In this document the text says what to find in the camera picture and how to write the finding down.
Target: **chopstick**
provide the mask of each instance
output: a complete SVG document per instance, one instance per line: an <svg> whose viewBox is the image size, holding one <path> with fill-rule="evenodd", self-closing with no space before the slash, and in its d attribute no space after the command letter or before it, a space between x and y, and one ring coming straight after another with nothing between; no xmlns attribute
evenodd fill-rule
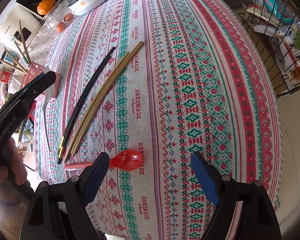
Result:
<svg viewBox="0 0 300 240"><path fill-rule="evenodd" d="M93 163L79 163L79 164L66 164L66 171L84 170L86 167L93 165Z"/></svg>
<svg viewBox="0 0 300 240"><path fill-rule="evenodd" d="M66 162L66 160L68 159L70 153L71 153L71 150L74 146L74 143L76 142L76 138L78 136L78 133L80 131L80 129L82 129L87 117L88 117L88 113L93 109L93 104L94 102L97 100L97 98L99 97L99 95L101 94L101 92L103 91L103 89L105 88L105 84L108 80L110 80L110 78L114 75L115 73L115 70L122 64L122 62L125 60L125 58L127 57L129 53L127 52L123 58L119 61L119 63L116 65L116 67L112 70L112 72L110 73L110 75L108 76L107 80L102 84L102 86L100 87L100 89L98 90L98 92L96 93L96 95L94 96L94 99L92 101L92 103L90 104L87 112L84 114L84 116L82 117L80 123L79 123L79 126L76 130L76 132L74 133L74 135L72 136L72 139L70 141L70 144L69 144L69 147L67 149L67 152L66 152L66 155L65 155L65 158L64 158L64 162Z"/></svg>
<svg viewBox="0 0 300 240"><path fill-rule="evenodd" d="M31 59L30 59L30 56L29 56L29 53L28 53L28 50L27 50L25 38L24 38L23 33L22 33L22 28L21 28L21 22L20 21L19 21L19 32L20 32L20 36L21 36L21 41L22 41L23 49L25 50L25 53L27 55L27 59L28 59L29 65L31 65L32 62L31 62Z"/></svg>
<svg viewBox="0 0 300 240"><path fill-rule="evenodd" d="M28 73L28 71L25 69L25 67L23 65L21 65L17 60L15 60L15 58L10 54L10 52L7 50L6 47L4 47L4 50L7 52L7 54L9 55L10 58L12 58L12 60L14 61L14 63L16 63L24 73Z"/></svg>
<svg viewBox="0 0 300 240"><path fill-rule="evenodd" d="M127 64L130 62L130 60L132 60L134 55L143 46L143 44L144 44L144 42L140 41L130 54L127 53L121 59L121 61L116 66L114 71L111 73L111 75L107 78L105 83L99 89L99 91L96 94L95 98L93 99L93 102L91 103L88 111L82 118L82 122L80 123L81 124L80 127L82 127L82 128L81 129L79 128L76 130L76 133L74 134L74 136L71 140L72 143L70 143L70 146L72 146L72 148L69 147L65 161L67 160L70 153L72 156L74 156L76 154L76 152L78 151L79 146L81 144L81 141L82 141L87 129L89 128L89 126L91 124L93 117L95 116L97 110L99 109L100 105L102 104L103 100L105 99L107 93L109 92L111 87L114 85L116 79L119 77L119 75L121 74L123 69L127 66Z"/></svg>
<svg viewBox="0 0 300 240"><path fill-rule="evenodd" d="M15 44L15 46L17 47L17 49L19 50L19 52L20 52L20 54L21 54L21 56L22 56L23 61L24 61L26 64L29 65L28 59L26 58L26 56L25 56L25 55L23 54L23 52L21 51L21 49L20 49L18 43L17 43L16 41L14 41L14 44Z"/></svg>
<svg viewBox="0 0 300 240"><path fill-rule="evenodd" d="M96 80L100 76L101 71L107 65L114 49L115 49L115 47L112 47L112 49L108 52L106 57L102 60L102 62L98 66L97 70L95 71L93 76L90 78L88 84L84 88L82 94L80 95L80 98L79 98L77 104L75 105L75 108L74 108L74 110L71 114L71 117L70 117L70 119L67 123L66 129L65 129L65 132L63 133L63 136L62 136L62 139L61 139L61 143L60 143L59 150L58 150L58 164L61 164L61 162L62 162L63 151L65 149L66 143L67 143L68 138L70 136L70 132L71 132L73 126L74 126L75 120L77 119L77 116L78 116L78 114L79 114L79 112L82 108L82 105L83 105L84 101L86 100L86 98L87 98L91 88L93 87L94 83L96 82Z"/></svg>
<svg viewBox="0 0 300 240"><path fill-rule="evenodd" d="M12 68L14 68L14 69L16 69L16 70L18 70L18 71L20 71L20 72L26 74L22 69L20 69L20 68L14 66L14 65L12 65L12 64L10 64L9 62L7 62L7 61L5 61L5 60L3 60L3 59L1 59L1 58L0 58L0 61L1 61L2 63L5 63L5 64L8 65L9 67L12 67Z"/></svg>

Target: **egg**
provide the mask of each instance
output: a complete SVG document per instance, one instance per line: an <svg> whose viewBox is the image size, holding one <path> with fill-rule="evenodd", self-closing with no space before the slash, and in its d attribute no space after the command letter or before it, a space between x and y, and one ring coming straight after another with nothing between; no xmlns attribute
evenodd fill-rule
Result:
<svg viewBox="0 0 300 240"><path fill-rule="evenodd" d="M67 21L70 21L72 18L73 18L73 14L72 14L72 13L68 13L68 14L63 18L63 20L64 20L65 22L67 22Z"/></svg>
<svg viewBox="0 0 300 240"><path fill-rule="evenodd" d="M60 22L60 23L56 26L57 33L63 32L65 28L66 28L66 24L65 24L64 22Z"/></svg>

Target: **screw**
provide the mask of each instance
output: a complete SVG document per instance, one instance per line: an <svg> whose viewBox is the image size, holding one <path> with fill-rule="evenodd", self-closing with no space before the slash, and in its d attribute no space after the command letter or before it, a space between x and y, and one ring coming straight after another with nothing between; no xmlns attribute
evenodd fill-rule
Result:
<svg viewBox="0 0 300 240"><path fill-rule="evenodd" d="M231 177L230 177L229 175L223 175L223 176L222 176L222 179L223 179L224 181L230 181L230 180L231 180Z"/></svg>
<svg viewBox="0 0 300 240"><path fill-rule="evenodd" d="M47 186L47 184L48 183L46 181L43 181L39 184L39 187L45 187L45 186Z"/></svg>
<svg viewBox="0 0 300 240"><path fill-rule="evenodd" d="M72 177L70 178L70 180L71 180L71 182L76 182L76 181L79 180L79 177L75 175L75 176L72 176Z"/></svg>
<svg viewBox="0 0 300 240"><path fill-rule="evenodd" d="M260 180L255 180L254 181L254 185L261 187L262 186L262 182Z"/></svg>

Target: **blue gripper pad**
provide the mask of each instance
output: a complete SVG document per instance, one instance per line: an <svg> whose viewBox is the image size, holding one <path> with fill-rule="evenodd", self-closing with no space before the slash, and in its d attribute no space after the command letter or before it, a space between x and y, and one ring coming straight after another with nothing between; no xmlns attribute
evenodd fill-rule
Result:
<svg viewBox="0 0 300 240"><path fill-rule="evenodd" d="M206 198L217 206L220 203L217 187L209 175L209 164L201 156L200 152L195 152L191 155L191 167Z"/></svg>

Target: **table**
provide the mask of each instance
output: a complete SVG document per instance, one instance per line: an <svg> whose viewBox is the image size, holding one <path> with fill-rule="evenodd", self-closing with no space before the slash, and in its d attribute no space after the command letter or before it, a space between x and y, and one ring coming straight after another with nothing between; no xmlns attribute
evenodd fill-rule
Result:
<svg viewBox="0 0 300 240"><path fill-rule="evenodd" d="M58 98L35 115L38 175L64 182L80 171L57 165L74 106L99 62L116 50L93 95L139 42L144 47L120 75L71 163L93 162L130 148L143 165L110 167L87 206L93 225L125 239L200 239L213 214L191 171L201 151L222 174L263 182L275 207L282 172L282 133L273 88L258 52L221 0L107 0L56 37L47 65L61 74ZM229 238L235 233L237 205Z"/></svg>

